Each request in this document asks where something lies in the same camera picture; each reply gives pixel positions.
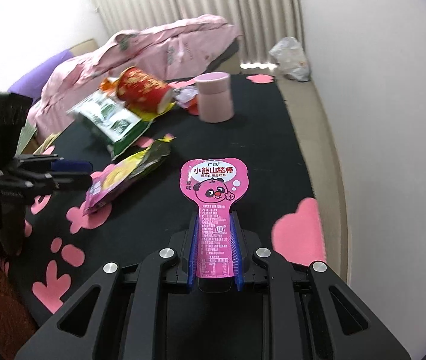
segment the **red cup with gold pattern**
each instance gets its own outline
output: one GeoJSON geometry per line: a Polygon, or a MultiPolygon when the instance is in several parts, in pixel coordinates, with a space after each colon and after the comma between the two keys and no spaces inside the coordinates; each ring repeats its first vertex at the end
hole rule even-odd
{"type": "Polygon", "coordinates": [[[173,98],[173,88],[132,66],[121,73],[116,96],[133,108],[161,114],[173,98]]]}

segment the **beige curtain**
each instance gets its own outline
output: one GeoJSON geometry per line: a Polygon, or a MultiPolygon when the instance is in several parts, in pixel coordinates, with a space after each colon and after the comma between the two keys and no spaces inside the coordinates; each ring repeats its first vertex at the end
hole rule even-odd
{"type": "Polygon", "coordinates": [[[242,63],[270,62],[268,51],[281,38],[294,36],[302,43],[298,0],[96,0],[113,34],[144,29],[205,13],[225,17],[244,34],[242,63]]]}

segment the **floor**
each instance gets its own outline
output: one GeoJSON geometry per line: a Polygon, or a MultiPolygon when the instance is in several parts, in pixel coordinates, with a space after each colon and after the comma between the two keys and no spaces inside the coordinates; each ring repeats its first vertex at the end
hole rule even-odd
{"type": "Polygon", "coordinates": [[[277,69],[246,69],[242,73],[276,77],[318,201],[327,263],[346,280],[348,232],[343,183],[336,148],[314,83],[289,80],[277,69]]]}

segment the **silver bolt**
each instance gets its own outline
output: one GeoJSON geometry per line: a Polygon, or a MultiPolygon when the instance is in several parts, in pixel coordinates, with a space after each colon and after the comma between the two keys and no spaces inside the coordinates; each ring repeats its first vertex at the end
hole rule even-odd
{"type": "Polygon", "coordinates": [[[316,272],[324,272],[324,271],[327,269],[327,266],[326,266],[326,264],[325,264],[324,262],[322,262],[322,261],[316,261],[316,262],[313,264],[313,269],[314,269],[316,272]]]}
{"type": "Polygon", "coordinates": [[[103,271],[107,274],[115,273],[118,269],[118,264],[115,262],[109,262],[108,264],[105,264],[103,267],[103,271]]]}
{"type": "Polygon", "coordinates": [[[174,250],[170,249],[169,247],[165,247],[164,249],[161,249],[159,251],[159,255],[163,257],[164,259],[169,259],[170,257],[173,257],[174,250]]]}
{"type": "Polygon", "coordinates": [[[259,257],[269,257],[271,256],[271,250],[269,250],[267,247],[260,247],[259,249],[256,250],[256,254],[259,257]]]}

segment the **pink blanket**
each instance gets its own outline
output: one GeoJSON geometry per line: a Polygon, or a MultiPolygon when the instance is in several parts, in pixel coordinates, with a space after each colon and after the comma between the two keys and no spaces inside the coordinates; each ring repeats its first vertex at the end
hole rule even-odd
{"type": "Polygon", "coordinates": [[[214,15],[118,32],[98,50],[60,64],[28,121],[37,127],[37,140],[42,143],[70,125],[73,119],[66,111],[96,91],[104,78],[117,77],[133,65],[162,80],[194,77],[240,35],[236,26],[214,15]]]}

